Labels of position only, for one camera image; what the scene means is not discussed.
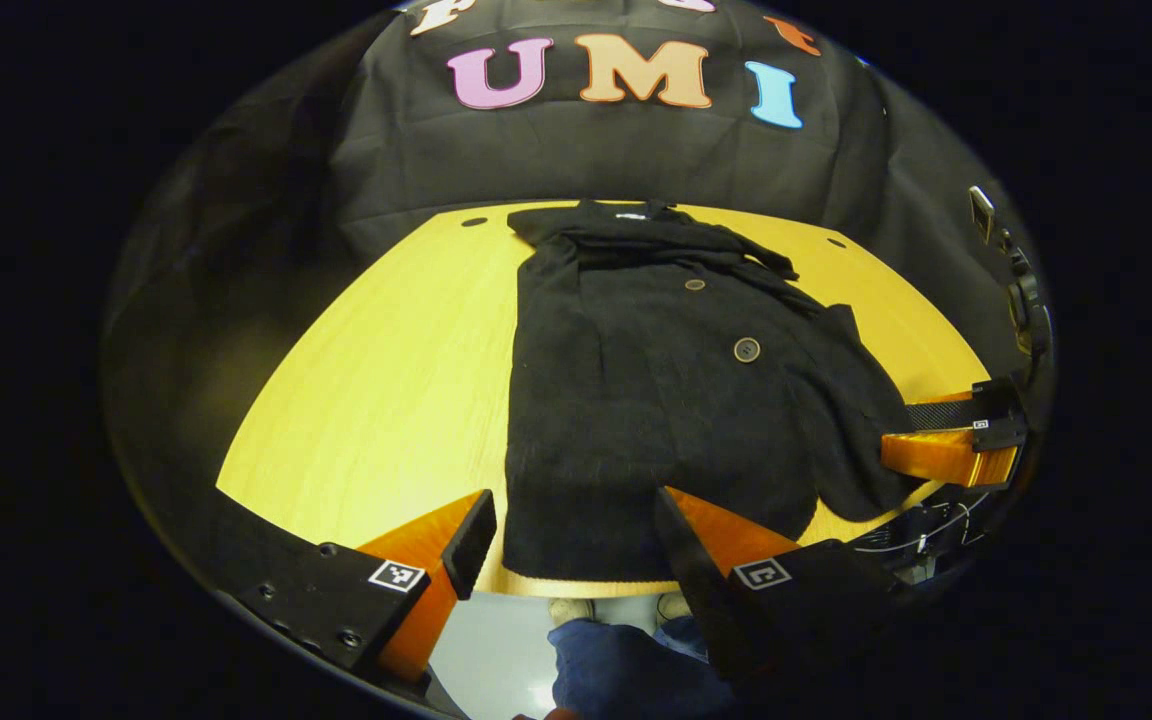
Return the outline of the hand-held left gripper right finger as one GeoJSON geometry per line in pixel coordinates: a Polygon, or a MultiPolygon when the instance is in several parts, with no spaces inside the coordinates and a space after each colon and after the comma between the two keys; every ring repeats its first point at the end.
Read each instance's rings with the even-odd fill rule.
{"type": "Polygon", "coordinates": [[[736,691],[836,669],[914,606],[914,588],[844,541],[791,541],[681,488],[658,488],[654,523],[710,664],[736,691]]]}

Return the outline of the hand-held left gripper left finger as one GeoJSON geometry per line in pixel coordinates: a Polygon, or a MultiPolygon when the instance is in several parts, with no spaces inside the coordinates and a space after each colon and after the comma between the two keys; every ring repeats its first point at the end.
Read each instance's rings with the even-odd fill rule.
{"type": "Polygon", "coordinates": [[[242,503],[227,507],[248,555],[227,585],[238,615],[366,691],[429,694],[435,643],[497,535],[488,488],[361,544],[306,541],[242,503]]]}

